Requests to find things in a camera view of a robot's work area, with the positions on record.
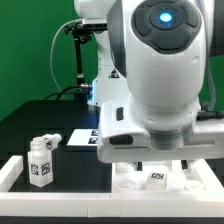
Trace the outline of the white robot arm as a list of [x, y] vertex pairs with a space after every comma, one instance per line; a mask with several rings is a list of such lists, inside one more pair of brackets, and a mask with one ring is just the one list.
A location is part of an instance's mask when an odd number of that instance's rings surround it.
[[200, 110], [215, 0], [74, 0], [105, 25], [114, 68], [128, 92], [101, 106], [104, 163], [224, 158], [224, 118]]

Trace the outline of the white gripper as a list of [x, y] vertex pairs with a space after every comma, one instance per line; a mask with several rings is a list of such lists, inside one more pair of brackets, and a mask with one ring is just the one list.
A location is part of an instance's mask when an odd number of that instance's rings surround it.
[[199, 121], [191, 136], [184, 131], [171, 134], [149, 133], [132, 118], [128, 105], [109, 101], [102, 105], [99, 120], [97, 156], [101, 162], [137, 162], [224, 158], [224, 119]]

